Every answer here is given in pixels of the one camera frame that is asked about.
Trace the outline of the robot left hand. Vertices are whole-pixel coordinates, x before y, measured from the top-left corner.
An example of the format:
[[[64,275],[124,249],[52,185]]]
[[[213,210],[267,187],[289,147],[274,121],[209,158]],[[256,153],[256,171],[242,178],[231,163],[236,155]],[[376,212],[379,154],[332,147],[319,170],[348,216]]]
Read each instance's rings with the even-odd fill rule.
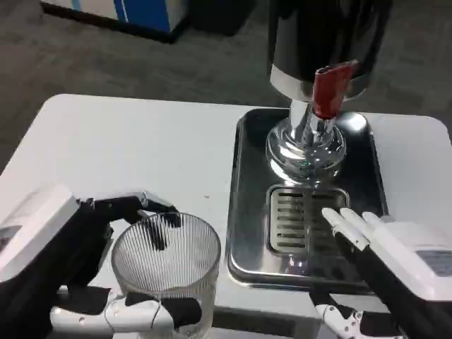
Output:
[[[163,213],[179,227],[177,209],[147,191],[79,199],[63,185],[30,192],[1,222],[1,333],[45,338],[50,332],[111,336],[170,334],[198,323],[192,297],[119,295],[93,287],[117,220]]]

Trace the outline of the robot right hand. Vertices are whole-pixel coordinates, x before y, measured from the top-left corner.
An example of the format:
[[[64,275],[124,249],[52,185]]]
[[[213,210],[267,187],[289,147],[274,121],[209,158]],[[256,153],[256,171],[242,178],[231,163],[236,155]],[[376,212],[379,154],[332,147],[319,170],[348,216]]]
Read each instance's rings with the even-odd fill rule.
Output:
[[[337,303],[326,292],[309,296],[338,338],[450,338],[451,238],[441,230],[323,208],[345,258],[386,305],[386,313]]]

